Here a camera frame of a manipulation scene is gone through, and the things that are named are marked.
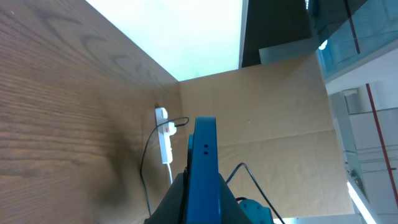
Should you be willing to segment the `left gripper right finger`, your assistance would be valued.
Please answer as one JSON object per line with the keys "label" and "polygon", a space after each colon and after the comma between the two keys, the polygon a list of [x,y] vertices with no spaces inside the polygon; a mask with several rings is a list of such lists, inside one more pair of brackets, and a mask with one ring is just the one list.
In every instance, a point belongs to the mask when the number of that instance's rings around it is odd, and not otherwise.
{"label": "left gripper right finger", "polygon": [[220,178],[220,209],[222,224],[252,224],[237,203],[224,178]]}

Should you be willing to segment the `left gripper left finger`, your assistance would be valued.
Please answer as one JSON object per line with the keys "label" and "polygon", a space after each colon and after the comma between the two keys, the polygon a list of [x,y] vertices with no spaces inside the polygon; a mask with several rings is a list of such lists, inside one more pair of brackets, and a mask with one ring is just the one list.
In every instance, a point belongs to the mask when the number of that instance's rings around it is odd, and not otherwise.
{"label": "left gripper left finger", "polygon": [[179,173],[155,212],[144,224],[181,224],[187,197],[187,175]]}

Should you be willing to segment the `blue Galaxy smartphone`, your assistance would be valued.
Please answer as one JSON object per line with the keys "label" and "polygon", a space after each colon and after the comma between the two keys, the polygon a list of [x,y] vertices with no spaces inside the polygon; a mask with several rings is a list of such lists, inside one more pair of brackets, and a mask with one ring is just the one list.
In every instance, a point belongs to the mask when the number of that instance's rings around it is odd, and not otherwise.
{"label": "blue Galaxy smartphone", "polygon": [[186,223],[221,223],[216,118],[200,116],[188,140]]}

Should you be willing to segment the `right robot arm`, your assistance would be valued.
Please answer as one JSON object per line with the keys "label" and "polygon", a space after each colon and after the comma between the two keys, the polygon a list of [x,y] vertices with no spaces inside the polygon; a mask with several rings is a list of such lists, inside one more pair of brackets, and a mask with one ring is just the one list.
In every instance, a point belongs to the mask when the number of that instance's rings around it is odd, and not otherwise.
{"label": "right robot arm", "polygon": [[239,206],[253,224],[274,224],[271,209],[251,199],[242,200]]}

